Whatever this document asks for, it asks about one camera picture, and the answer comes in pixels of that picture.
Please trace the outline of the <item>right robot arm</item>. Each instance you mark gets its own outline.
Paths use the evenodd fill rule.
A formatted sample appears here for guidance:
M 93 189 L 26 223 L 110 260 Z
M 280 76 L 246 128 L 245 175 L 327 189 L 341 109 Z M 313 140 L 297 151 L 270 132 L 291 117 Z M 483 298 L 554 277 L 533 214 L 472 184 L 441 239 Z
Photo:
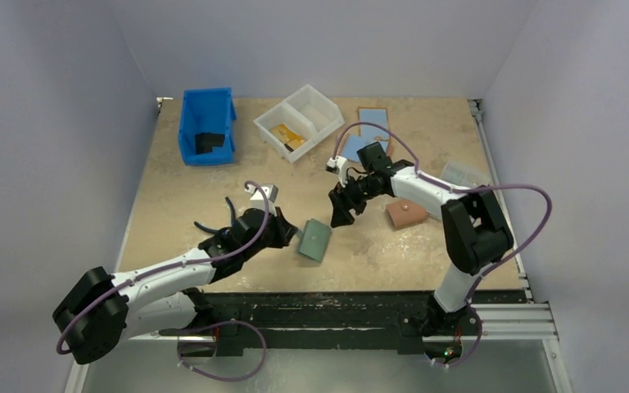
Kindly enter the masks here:
M 428 300 L 423 328 L 426 334 L 448 332 L 465 312 L 482 273 L 514 245 L 495 193 L 471 192 L 425 174 L 408 160 L 393 161 L 377 142 L 357 154 L 364 169 L 358 177 L 349 175 L 349 162 L 342 156 L 326 164 L 338 176 L 328 194 L 331 227 L 352 225 L 367 202 L 381 195 L 411 201 L 440 219 L 450 267 Z

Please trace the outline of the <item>green card holder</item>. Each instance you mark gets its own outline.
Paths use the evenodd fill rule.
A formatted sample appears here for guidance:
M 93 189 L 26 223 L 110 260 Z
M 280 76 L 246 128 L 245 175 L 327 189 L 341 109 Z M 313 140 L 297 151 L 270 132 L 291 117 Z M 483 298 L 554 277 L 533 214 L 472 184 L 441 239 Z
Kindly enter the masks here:
M 332 235 L 332 229 L 317 219 L 306 221 L 299 232 L 297 253 L 316 262 L 322 262 Z

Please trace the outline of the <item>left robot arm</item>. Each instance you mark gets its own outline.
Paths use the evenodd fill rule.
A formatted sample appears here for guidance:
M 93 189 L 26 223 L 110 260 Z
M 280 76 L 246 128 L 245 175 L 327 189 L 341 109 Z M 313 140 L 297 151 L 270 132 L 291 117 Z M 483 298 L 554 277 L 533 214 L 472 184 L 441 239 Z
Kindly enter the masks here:
M 229 227 L 170 260 L 129 272 L 88 270 L 55 308 L 59 355 L 90 364 L 121 341 L 164 329 L 200 335 L 211 324 L 199 287 L 240 271 L 259 252 L 288 246 L 298 232 L 277 208 L 250 208 Z

